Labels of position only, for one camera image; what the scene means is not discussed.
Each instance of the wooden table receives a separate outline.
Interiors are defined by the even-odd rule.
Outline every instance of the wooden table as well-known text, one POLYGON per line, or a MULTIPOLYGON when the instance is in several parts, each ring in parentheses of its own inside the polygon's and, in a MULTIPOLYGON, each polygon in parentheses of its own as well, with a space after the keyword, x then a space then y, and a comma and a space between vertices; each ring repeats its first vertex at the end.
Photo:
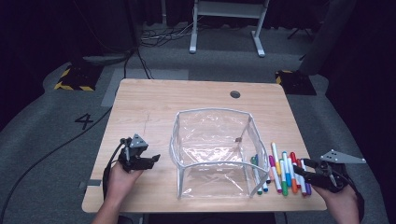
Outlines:
MULTIPOLYGON (((255 119, 267 152, 276 142, 278 153, 295 152, 308 158, 288 100, 277 84, 124 79, 117 93, 91 180, 101 180, 103 171, 121 138, 139 134, 148 149, 142 157, 161 154, 152 170, 145 171, 125 201, 121 211, 132 213, 182 212, 275 212, 325 210, 322 198, 313 191, 308 198, 290 190, 269 192, 253 198, 177 199, 177 168, 169 156, 169 142, 178 111, 223 107, 249 112, 255 119), (233 98, 231 91, 239 91, 233 98)), ((95 213, 103 202, 102 185, 88 186, 82 209, 95 213)))

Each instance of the marker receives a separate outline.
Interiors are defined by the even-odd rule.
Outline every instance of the marker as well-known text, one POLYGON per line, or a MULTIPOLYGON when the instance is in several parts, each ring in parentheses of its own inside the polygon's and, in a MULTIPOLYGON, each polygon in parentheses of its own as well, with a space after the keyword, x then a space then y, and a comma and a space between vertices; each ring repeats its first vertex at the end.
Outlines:
POLYGON ((270 169, 269 176, 270 176, 270 180, 271 180, 271 181, 275 181, 274 172, 275 172, 275 174, 276 174, 276 167, 275 167, 275 170, 270 169))
POLYGON ((273 149, 273 156, 274 156, 274 159, 275 159, 276 172, 277 172, 278 175, 281 175, 282 172, 281 172, 281 170, 280 170, 279 159, 278 159, 278 157, 277 157, 277 151, 276 151, 275 142, 272 142, 272 143, 271 143, 271 147, 272 147, 272 149, 273 149))
POLYGON ((283 161, 285 162, 286 183, 288 183, 288 187, 291 187, 291 176, 288 166, 288 153, 284 151, 282 152, 282 156, 283 156, 283 161))
MULTIPOLYGON (((300 159, 297 160, 297 166, 303 168, 302 165, 301 165, 301 160, 300 159)), ((304 177, 302 175, 299 175, 299 177, 300 177, 300 184, 301 184, 301 193, 305 197, 306 196, 305 179, 304 179, 304 177)))
MULTIPOLYGON (((259 166, 259 155, 256 154, 255 158, 256 158, 256 163, 257 163, 256 165, 259 166)), ((266 182, 267 184, 271 184, 271 179, 270 179, 270 176, 269 176, 269 175, 267 176, 267 180, 266 180, 265 182, 266 182)))
MULTIPOLYGON (((296 159, 296 154, 294 152, 291 152, 290 153, 290 157, 291 157, 291 164, 293 164, 295 166, 298 166, 297 159, 296 159)), ((297 189, 300 189, 301 188, 301 184, 300 184, 300 179, 301 178, 296 173, 294 173, 294 177, 296 178, 297 189)))
POLYGON ((276 173, 274 157, 273 156, 268 156, 268 159, 269 159, 270 164, 271 164, 271 170, 275 174, 274 175, 274 181, 275 181, 275 185, 276 185, 276 191, 278 193, 282 193, 282 187, 280 186, 280 182, 279 182, 279 175, 277 175, 277 173, 276 173))
POLYGON ((296 181, 296 177, 294 176, 293 163, 291 162, 291 158, 290 157, 288 157, 288 166, 289 166, 290 177, 291 177, 291 190, 293 191, 293 193, 296 194, 298 192, 297 181, 296 181))
MULTIPOLYGON (((303 168, 306 171, 304 160, 301 160, 301 168, 303 168)), ((306 188, 306 194, 311 195, 312 194, 311 185, 309 183, 305 183, 305 188, 306 188)))
POLYGON ((266 182, 264 182, 264 183, 262 184, 262 189, 264 190, 264 192, 268 192, 268 185, 267 185, 266 182))
MULTIPOLYGON (((251 162, 253 165, 257 165, 256 157, 250 158, 250 162, 251 162)), ((257 171, 256 167, 252 167, 252 169, 253 169, 253 173, 254 173, 254 178, 255 178, 255 181, 256 181, 256 185, 258 185, 258 184, 260 184, 259 172, 257 171)), ((259 189, 257 190, 257 194, 262 195, 262 188, 259 188, 259 189)))
POLYGON ((288 183, 286 183, 285 162, 280 159, 279 163, 282 177, 282 193, 284 196, 288 196, 288 183))

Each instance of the transparent plastic container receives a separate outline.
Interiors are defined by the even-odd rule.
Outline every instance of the transparent plastic container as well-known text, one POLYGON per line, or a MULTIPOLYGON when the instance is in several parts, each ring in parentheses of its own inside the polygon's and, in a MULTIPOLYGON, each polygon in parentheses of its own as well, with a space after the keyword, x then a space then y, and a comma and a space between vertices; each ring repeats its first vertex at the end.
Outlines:
POLYGON ((253 117, 227 108, 176 115, 170 156, 177 197, 253 197, 267 180, 268 156, 253 117), (256 158, 258 165, 251 163, 256 158))

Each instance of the white desk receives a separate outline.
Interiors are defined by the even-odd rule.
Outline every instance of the white desk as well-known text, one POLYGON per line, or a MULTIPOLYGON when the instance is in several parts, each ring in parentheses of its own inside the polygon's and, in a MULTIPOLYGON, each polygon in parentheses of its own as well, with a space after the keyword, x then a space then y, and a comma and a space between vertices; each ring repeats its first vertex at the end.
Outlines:
POLYGON ((203 16, 221 16, 221 17, 237 17, 259 19, 256 31, 252 31, 254 43, 260 57, 265 56, 262 42, 259 39, 262 23, 265 13, 267 12, 269 0, 263 0, 263 4, 240 4, 240 3, 224 3, 224 2, 206 2, 195 0, 193 27, 190 42, 190 53, 197 50, 197 23, 198 15, 203 16))

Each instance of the metal bracket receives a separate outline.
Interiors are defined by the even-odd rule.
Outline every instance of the metal bracket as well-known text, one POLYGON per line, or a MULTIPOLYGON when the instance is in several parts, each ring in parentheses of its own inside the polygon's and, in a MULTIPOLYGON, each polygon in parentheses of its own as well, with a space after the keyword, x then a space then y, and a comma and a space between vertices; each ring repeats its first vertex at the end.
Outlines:
POLYGON ((329 161, 334 163, 366 163, 365 159, 349 156, 345 153, 331 150, 320 157, 322 161, 329 161))

